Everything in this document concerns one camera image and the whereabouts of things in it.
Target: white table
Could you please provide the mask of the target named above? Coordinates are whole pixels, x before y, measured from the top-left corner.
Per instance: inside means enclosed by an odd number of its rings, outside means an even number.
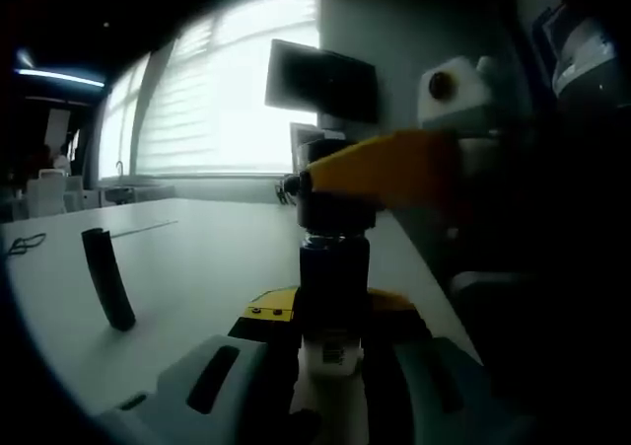
[[[113,240],[137,324],[109,327],[85,261],[81,232],[178,223]],[[8,260],[18,305],[37,346],[89,413],[153,391],[158,374],[212,334],[226,334],[266,290],[299,283],[304,231],[293,207],[168,199],[19,221],[5,244],[45,232]],[[405,294],[436,336],[477,358],[464,328],[412,243],[388,213],[371,241],[371,287]]]

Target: room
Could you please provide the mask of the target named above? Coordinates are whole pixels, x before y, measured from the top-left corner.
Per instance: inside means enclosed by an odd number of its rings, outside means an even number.
[[[194,408],[208,415],[199,433],[221,443],[245,433],[242,398],[272,394],[269,378],[233,378],[263,354],[260,322],[287,321],[301,329],[298,379],[253,423],[289,408],[304,443],[381,443],[392,429],[402,443],[426,423],[450,433],[466,388],[452,395],[429,368],[442,407],[456,408],[445,421],[401,399],[422,391],[410,385],[423,368],[406,361],[425,358],[428,335],[491,378],[488,398],[473,394],[481,437],[497,431],[489,417],[539,424],[549,391],[536,358],[553,321],[533,326],[525,311],[544,319],[541,274],[584,256],[570,240],[579,224],[590,238],[583,220],[607,196],[604,184],[577,195],[592,177],[584,161],[629,121],[610,28],[574,3],[15,0],[3,258],[24,334],[66,399],[131,441],[121,410],[170,443],[192,441]],[[596,126],[602,147],[588,138]],[[355,164],[317,172],[342,155]],[[602,159],[618,173],[621,159]],[[380,295],[397,296],[402,336],[422,347],[397,350],[394,386],[364,394],[376,363],[357,306]],[[291,365],[263,369],[289,381]],[[186,368],[200,377],[173,382],[192,388],[180,409],[161,381]],[[211,369],[224,386],[204,382]],[[178,419],[157,420],[162,401]]]

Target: black curved object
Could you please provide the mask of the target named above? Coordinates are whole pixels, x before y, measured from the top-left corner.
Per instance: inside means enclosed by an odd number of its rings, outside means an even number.
[[[109,231],[94,228],[81,233],[92,281],[109,324],[127,332],[136,323],[125,286],[120,278]]]

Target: desk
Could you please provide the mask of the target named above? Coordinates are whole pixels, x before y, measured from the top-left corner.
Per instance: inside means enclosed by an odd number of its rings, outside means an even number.
[[[112,240],[136,326],[109,327],[81,232],[172,225]],[[13,288],[42,354],[89,413],[153,391],[158,374],[212,334],[226,334],[266,290],[299,283],[304,231],[295,209],[271,204],[167,199],[86,210],[2,226],[5,245],[45,232],[45,242],[8,260]],[[395,219],[378,216],[369,284],[405,294],[435,336],[477,357],[427,265]]]

